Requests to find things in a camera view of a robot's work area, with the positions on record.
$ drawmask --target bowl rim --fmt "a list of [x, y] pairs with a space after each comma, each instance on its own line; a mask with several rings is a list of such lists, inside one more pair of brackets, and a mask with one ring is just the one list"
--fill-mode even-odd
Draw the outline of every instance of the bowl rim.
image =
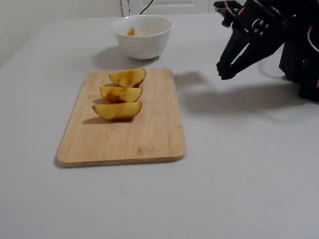
[[[119, 21], [125, 21], [129, 18], [133, 18], [133, 17], [161, 17], [167, 21], [169, 21], [171, 23], [171, 27], [165, 31], [162, 31], [162, 32], [159, 32], [159, 33], [156, 33], [156, 34], [152, 34], [152, 35], [147, 35], [147, 36], [128, 36], [128, 35], [123, 35], [123, 34], [118, 34], [115, 30], [114, 30], [114, 24], [116, 22], [119, 22]], [[111, 30], [113, 31], [114, 34], [118, 35], [118, 36], [123, 36], [123, 37], [127, 37], [127, 38], [148, 38], [148, 37], [153, 37], [153, 36], [158, 36], [158, 35], [162, 35], [164, 33], [167, 33], [169, 31], [171, 31], [174, 27], [175, 27], [175, 24], [172, 20], [170, 20], [169, 18], [165, 17], [165, 16], [162, 16], [162, 15], [131, 15], [131, 16], [126, 16], [126, 17], [122, 17], [121, 19], [118, 19], [116, 21], [113, 21], [110, 25], [111, 27]]]

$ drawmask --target white wire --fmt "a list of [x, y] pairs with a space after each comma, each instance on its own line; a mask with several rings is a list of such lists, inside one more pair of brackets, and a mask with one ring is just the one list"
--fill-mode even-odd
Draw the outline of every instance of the white wire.
[[311, 39], [310, 39], [310, 34], [311, 34], [311, 31], [313, 30], [313, 27], [311, 26], [309, 28], [309, 31], [308, 31], [308, 35], [307, 35], [307, 39], [308, 39], [308, 43], [310, 44], [310, 46], [313, 48], [313, 50], [315, 50], [316, 52], [319, 53], [319, 49], [311, 42]]
[[232, 14], [233, 16], [236, 16], [235, 13], [233, 13], [233, 11], [230, 9], [227, 0], [225, 0], [225, 6], [226, 6], [226, 8], [227, 8], [227, 10], [229, 11], [230, 14]]

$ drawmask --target cutting board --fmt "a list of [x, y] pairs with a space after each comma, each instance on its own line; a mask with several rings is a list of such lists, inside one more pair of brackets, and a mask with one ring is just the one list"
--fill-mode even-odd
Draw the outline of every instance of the cutting board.
[[62, 167], [174, 162], [185, 155], [185, 139], [173, 73], [146, 69], [140, 84], [139, 114], [130, 122], [109, 122], [93, 104], [106, 104], [100, 86], [112, 71], [89, 74], [83, 81], [56, 160]]

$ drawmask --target cutting board edge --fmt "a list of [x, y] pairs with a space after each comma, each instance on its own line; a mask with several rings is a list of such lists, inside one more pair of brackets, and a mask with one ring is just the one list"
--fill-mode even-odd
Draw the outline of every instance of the cutting board edge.
[[186, 157], [186, 150], [180, 156], [163, 157], [163, 158], [144, 158], [144, 159], [126, 159], [110, 161], [86, 161], [86, 162], [65, 162], [58, 155], [55, 157], [55, 164], [60, 168], [73, 167], [94, 167], [94, 166], [111, 166], [111, 165], [134, 165], [134, 164], [152, 164], [152, 163], [174, 163], [183, 160]]

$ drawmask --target white bowl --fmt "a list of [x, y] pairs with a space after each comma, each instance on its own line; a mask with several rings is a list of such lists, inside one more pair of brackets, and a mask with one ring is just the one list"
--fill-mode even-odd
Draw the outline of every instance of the white bowl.
[[[161, 55], [173, 27], [171, 20], [159, 15], [128, 16], [111, 24], [124, 53], [140, 60]], [[134, 28], [135, 36], [127, 36], [130, 28]]]

